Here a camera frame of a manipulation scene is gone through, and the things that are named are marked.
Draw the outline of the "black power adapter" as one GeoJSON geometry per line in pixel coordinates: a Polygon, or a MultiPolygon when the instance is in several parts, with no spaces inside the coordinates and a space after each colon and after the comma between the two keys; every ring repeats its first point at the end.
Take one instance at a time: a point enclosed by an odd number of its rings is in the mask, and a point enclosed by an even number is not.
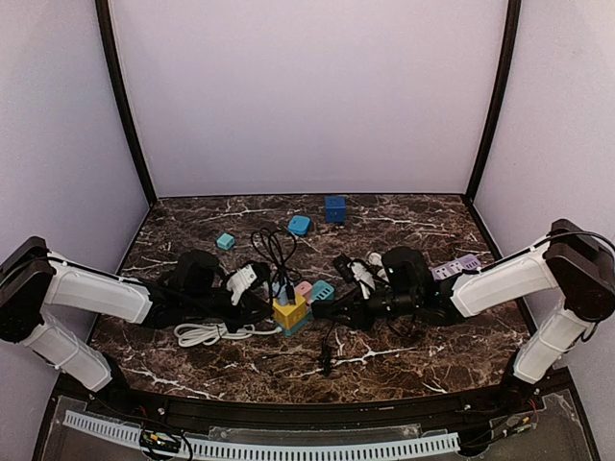
{"type": "Polygon", "coordinates": [[[332,372],[332,347],[329,345],[329,338],[336,323],[330,322],[329,329],[321,341],[321,350],[318,356],[318,363],[323,376],[329,376],[332,372]]]}

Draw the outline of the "teal power strip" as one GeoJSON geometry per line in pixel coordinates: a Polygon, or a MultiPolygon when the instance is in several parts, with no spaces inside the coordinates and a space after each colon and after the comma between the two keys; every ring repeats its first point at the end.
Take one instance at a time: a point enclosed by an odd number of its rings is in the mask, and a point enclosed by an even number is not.
{"type": "Polygon", "coordinates": [[[312,283],[313,289],[311,294],[311,302],[307,303],[307,315],[303,319],[303,321],[294,329],[292,329],[289,333],[285,333],[282,330],[284,336],[289,337],[294,335],[299,329],[305,326],[312,319],[312,311],[311,311],[311,303],[315,301],[332,301],[335,295],[335,289],[332,285],[328,284],[324,280],[318,280],[315,283],[312,283]]]}

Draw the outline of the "light blue USB charger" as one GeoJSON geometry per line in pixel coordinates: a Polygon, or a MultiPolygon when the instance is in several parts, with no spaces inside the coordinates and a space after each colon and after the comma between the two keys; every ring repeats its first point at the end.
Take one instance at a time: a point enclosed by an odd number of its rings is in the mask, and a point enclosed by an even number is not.
{"type": "Polygon", "coordinates": [[[287,280],[280,285],[276,299],[279,305],[295,303],[295,290],[291,281],[287,280]]]}

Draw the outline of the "yellow cube plug adapter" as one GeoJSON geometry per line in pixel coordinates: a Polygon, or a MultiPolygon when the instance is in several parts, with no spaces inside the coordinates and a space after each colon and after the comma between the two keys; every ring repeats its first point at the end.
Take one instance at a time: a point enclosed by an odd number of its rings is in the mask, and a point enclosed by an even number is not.
{"type": "Polygon", "coordinates": [[[281,305],[273,300],[273,319],[285,333],[297,327],[307,315],[307,301],[301,294],[295,295],[295,303],[281,305]]]}

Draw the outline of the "pink USB charger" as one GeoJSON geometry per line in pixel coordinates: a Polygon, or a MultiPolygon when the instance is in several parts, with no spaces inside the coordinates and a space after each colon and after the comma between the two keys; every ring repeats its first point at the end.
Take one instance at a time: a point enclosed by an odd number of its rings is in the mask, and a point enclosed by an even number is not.
{"type": "Polygon", "coordinates": [[[308,281],[301,281],[295,286],[295,293],[305,298],[307,303],[311,302],[313,286],[308,281]]]}

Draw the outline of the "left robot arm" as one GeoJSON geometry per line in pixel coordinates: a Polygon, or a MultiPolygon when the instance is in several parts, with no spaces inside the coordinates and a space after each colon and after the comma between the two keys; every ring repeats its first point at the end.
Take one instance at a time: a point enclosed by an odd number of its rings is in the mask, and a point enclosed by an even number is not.
{"type": "Polygon", "coordinates": [[[124,278],[70,261],[32,236],[1,264],[1,339],[21,344],[93,393],[124,388],[115,361],[79,339],[46,305],[82,309],[147,328],[221,321],[231,333],[272,316],[256,290],[270,280],[267,264],[248,261],[227,274],[206,251],[179,256],[155,281],[124,278]]]}

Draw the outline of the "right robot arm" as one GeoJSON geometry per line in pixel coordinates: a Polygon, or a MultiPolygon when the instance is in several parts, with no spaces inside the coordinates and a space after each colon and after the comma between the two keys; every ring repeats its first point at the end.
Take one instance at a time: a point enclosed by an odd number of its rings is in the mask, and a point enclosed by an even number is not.
{"type": "Polygon", "coordinates": [[[504,303],[552,297],[542,324],[509,361],[503,379],[509,387],[537,384],[614,313],[614,244],[567,219],[554,221],[549,232],[512,255],[443,279],[433,276],[420,251],[406,246],[382,255],[381,275],[345,255],[334,266],[354,289],[336,301],[312,302],[313,315],[359,330],[403,316],[451,326],[504,303]]]}

